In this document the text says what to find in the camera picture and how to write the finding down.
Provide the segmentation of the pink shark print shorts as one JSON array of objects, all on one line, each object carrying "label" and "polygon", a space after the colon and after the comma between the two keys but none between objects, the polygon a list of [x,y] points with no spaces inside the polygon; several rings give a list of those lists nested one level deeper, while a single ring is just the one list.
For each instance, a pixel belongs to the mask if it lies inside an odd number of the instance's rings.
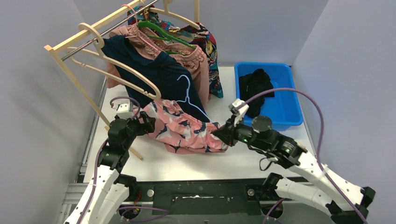
[{"label": "pink shark print shorts", "polygon": [[155,100],[144,107],[155,119],[155,130],[148,136],[162,142],[175,154],[224,153],[228,145],[212,133],[219,129],[215,122],[203,122],[182,110],[174,100]]}]

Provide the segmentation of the black mesh shorts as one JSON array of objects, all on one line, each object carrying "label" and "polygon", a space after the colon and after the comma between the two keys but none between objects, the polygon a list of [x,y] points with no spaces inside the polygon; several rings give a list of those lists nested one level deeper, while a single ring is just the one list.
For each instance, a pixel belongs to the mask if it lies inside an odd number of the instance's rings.
[{"label": "black mesh shorts", "polygon": [[[269,75],[264,71],[264,69],[256,69],[253,73],[239,77],[239,87],[240,99],[243,101],[247,101],[260,92],[274,88],[270,82]],[[250,118],[259,116],[261,107],[265,103],[265,98],[273,98],[274,96],[275,93],[271,92],[249,102],[249,109],[246,115]]]}]

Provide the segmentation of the light blue wire hanger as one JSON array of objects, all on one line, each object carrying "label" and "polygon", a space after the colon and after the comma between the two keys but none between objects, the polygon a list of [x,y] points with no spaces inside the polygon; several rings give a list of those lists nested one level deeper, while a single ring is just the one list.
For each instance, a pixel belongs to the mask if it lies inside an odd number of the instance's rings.
[{"label": "light blue wire hanger", "polygon": [[200,111],[200,112],[209,120],[209,122],[212,123],[212,120],[209,118],[209,116],[207,115],[207,113],[206,113],[205,111],[201,110],[200,107],[198,107],[198,106],[196,106],[195,104],[191,103],[191,101],[190,101],[190,87],[191,87],[191,82],[190,82],[189,78],[188,78],[186,75],[180,75],[180,76],[177,78],[177,81],[179,81],[179,80],[182,79],[182,78],[185,78],[186,81],[187,81],[186,96],[185,96],[184,100],[176,100],[176,102],[178,102],[178,103],[187,103],[187,104],[189,104],[191,107],[196,108],[198,111]]}]

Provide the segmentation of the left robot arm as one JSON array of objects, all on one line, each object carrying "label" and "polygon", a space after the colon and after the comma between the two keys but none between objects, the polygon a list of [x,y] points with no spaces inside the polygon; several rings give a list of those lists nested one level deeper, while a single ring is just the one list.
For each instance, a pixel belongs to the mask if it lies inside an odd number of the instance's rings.
[{"label": "left robot arm", "polygon": [[99,148],[94,172],[66,224],[107,224],[126,199],[138,194],[136,178],[121,174],[129,148],[138,136],[152,133],[155,119],[141,111],[132,117],[119,113],[110,123],[107,139]]}]

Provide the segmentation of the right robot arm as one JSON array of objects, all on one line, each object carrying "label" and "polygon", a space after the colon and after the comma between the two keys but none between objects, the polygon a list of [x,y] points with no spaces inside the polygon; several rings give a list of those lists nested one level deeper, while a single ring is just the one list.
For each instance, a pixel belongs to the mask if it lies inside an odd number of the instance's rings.
[{"label": "right robot arm", "polygon": [[335,224],[365,224],[368,206],[375,191],[360,187],[340,177],[293,138],[272,128],[272,121],[266,116],[253,119],[251,126],[235,124],[232,116],[226,124],[213,132],[228,146],[238,141],[248,149],[262,154],[271,163],[294,172],[311,185],[294,182],[276,173],[270,173],[262,185],[268,199],[276,197],[291,199],[311,206],[328,215]]}]

